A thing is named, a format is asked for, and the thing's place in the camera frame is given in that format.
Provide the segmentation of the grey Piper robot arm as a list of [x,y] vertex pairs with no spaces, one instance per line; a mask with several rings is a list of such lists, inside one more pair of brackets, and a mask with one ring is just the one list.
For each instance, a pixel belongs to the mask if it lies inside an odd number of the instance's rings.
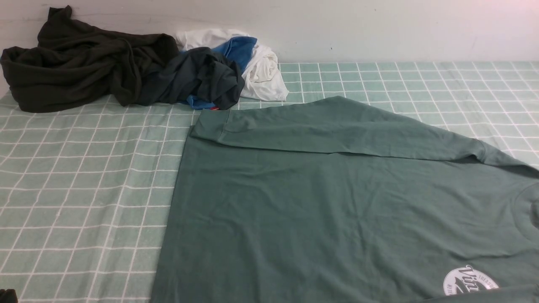
[[14,289],[1,289],[0,290],[0,303],[18,303],[16,291]]

